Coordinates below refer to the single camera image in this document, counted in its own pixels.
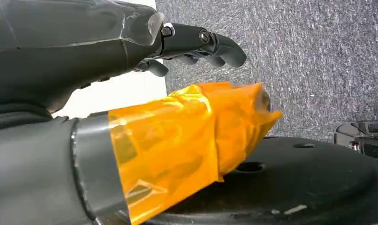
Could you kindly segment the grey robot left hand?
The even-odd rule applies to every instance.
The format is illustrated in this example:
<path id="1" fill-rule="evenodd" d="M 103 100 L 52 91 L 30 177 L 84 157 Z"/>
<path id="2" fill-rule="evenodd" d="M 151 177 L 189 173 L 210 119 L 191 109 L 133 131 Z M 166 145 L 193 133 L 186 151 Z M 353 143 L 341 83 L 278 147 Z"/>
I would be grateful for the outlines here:
<path id="1" fill-rule="evenodd" d="M 139 225 L 222 181 L 281 118 L 261 83 L 197 83 L 142 105 L 53 118 L 72 93 L 160 59 L 235 68 L 232 39 L 118 0 L 0 0 L 0 225 Z"/>

